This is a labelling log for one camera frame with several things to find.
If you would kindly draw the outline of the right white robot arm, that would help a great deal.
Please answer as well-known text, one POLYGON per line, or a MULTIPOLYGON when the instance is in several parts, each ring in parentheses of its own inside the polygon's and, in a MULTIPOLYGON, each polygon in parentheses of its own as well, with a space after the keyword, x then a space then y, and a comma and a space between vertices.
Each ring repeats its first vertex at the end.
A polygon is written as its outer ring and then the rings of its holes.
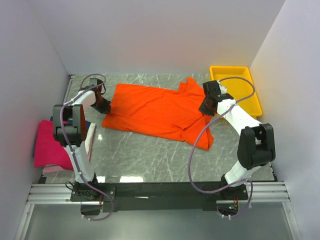
POLYGON ((261 123, 240 106, 240 102, 255 94, 254 85, 243 77, 237 77, 251 86, 252 93, 236 100, 227 93, 227 88, 221 85, 222 81, 230 79, 226 77, 203 83, 204 100, 199 107, 199 111, 205 115, 223 117, 239 135, 237 162, 222 176, 226 183, 219 187, 221 197, 226 200, 237 194, 237 186, 242 184, 241 181, 248 180, 255 171, 276 158, 272 125, 261 123))

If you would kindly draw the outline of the orange t shirt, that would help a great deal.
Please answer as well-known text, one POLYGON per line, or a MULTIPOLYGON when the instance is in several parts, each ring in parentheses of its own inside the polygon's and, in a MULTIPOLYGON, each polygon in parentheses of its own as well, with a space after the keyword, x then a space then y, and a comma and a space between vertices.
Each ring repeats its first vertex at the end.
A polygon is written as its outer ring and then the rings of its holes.
POLYGON ((111 101, 111 112, 101 125, 186 142, 207 151, 214 137, 209 129, 199 135, 211 121, 211 116, 199 111, 204 97, 203 89, 191 77, 180 82, 177 90, 119 83, 111 101))

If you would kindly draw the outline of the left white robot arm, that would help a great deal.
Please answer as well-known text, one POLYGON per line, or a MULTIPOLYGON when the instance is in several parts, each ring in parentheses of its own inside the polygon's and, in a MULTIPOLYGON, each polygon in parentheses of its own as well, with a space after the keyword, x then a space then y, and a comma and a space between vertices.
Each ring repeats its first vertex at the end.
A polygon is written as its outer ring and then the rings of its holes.
POLYGON ((86 184, 82 195, 88 201, 99 197, 100 188, 95 185, 96 174, 89 162, 85 146, 88 135, 85 112, 89 108, 103 115, 111 112, 111 102, 103 97, 106 80, 102 74, 86 76, 75 97, 64 104, 54 105, 52 109, 53 138, 67 152, 75 173, 75 181, 86 184))

